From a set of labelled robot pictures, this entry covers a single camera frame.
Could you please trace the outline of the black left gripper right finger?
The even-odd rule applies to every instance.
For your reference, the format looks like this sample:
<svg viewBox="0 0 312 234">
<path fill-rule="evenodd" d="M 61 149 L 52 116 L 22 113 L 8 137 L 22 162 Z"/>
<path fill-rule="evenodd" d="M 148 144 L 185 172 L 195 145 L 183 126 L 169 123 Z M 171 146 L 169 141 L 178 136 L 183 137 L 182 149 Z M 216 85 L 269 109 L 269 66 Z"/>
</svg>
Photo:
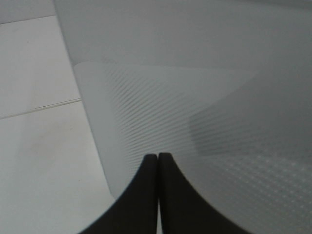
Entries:
<svg viewBox="0 0 312 234">
<path fill-rule="evenodd" d="M 241 228 L 207 203 L 170 153 L 158 156 L 159 202 L 164 234 L 240 234 Z"/>
</svg>

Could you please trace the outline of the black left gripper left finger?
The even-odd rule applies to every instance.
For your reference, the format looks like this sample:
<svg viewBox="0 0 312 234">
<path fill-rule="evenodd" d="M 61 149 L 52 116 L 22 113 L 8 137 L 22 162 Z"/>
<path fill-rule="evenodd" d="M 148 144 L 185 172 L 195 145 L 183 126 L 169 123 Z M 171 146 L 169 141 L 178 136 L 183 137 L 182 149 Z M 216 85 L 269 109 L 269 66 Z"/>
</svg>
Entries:
<svg viewBox="0 0 312 234">
<path fill-rule="evenodd" d="M 114 204 L 83 234 L 155 234 L 157 230 L 157 156 L 146 155 Z"/>
</svg>

